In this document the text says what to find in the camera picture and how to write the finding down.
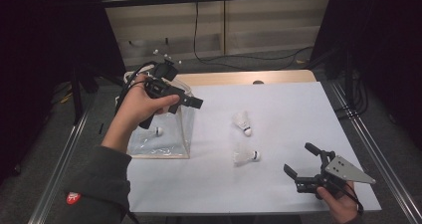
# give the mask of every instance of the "red logo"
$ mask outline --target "red logo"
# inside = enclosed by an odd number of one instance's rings
[[[68,202],[69,205],[72,205],[75,204],[80,198],[81,194],[76,192],[70,192],[68,194],[68,198],[66,198],[66,202]]]

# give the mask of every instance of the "white shuttlecock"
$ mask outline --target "white shuttlecock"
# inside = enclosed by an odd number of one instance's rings
[[[249,123],[248,114],[243,112],[237,112],[232,117],[233,123],[239,127],[245,135],[250,136],[252,134],[252,129]]]
[[[143,142],[146,142],[154,137],[162,136],[163,133],[162,127],[151,127],[150,129],[142,130],[139,134],[139,138],[143,140]]]
[[[250,148],[244,143],[238,143],[233,151],[233,162],[238,166],[250,161],[259,161],[260,158],[260,152]]]

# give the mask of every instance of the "clear plastic box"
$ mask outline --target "clear plastic box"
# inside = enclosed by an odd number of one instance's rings
[[[174,79],[172,86],[192,97],[189,86]],[[189,158],[195,109],[180,106],[175,114],[155,115],[149,129],[138,127],[131,135],[127,154],[133,158]]]

